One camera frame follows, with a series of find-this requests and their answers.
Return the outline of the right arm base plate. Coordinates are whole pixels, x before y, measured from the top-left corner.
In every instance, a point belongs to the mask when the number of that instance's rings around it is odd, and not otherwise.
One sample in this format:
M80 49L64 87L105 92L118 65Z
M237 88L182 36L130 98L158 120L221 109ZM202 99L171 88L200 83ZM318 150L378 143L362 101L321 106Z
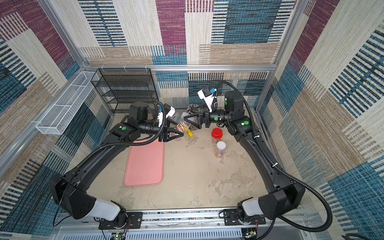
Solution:
M265 225L266 219L261 215L248 216L240 209L224 209L219 212L226 226Z

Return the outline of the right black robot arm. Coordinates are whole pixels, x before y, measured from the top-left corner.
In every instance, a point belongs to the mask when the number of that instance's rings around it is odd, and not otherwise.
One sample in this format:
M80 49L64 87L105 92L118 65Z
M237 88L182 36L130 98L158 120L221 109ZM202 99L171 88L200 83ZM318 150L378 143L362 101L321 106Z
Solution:
M249 198L238 203L239 222L248 224L256 215L274 220L296 209L305 193L305 187L278 168L243 95L236 90L226 92L225 107L218 109L217 93L216 88L198 91L199 98L205 103L198 106L199 112L192 114L198 119L195 127L209 127L211 123L226 127L254 162L268 192L259 198Z

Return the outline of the clear candy jar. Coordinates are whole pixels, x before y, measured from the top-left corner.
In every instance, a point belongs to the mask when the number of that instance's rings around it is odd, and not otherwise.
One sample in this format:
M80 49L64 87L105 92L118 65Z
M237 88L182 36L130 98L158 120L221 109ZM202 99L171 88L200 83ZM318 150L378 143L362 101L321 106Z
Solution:
M180 132L183 132L184 134L186 134L184 132L184 129L183 127L184 126L188 126L187 123L183 120L183 116L182 114L180 113L176 113L176 116L175 116L175 122L177 123L178 127L179 127L179 131Z

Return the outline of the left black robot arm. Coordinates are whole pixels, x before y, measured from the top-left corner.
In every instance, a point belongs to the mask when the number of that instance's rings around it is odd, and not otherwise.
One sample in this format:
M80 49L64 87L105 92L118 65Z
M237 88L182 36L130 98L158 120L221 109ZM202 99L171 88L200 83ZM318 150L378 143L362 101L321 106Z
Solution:
M101 171L128 147L172 141L170 124L175 112L175 108L161 102L155 102L153 108L144 102L133 103L129 114L109 131L94 151L63 176L51 178L54 202L75 220L94 217L125 223L128 217L123 206L97 199L87 190Z

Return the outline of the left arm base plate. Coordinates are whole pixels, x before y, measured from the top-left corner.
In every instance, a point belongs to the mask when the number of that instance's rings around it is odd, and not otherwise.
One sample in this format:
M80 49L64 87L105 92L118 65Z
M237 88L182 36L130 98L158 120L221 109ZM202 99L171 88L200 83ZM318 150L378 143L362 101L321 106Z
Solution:
M139 229L142 224L143 212L125 212L119 214L115 220L100 220L99 230L131 230Z

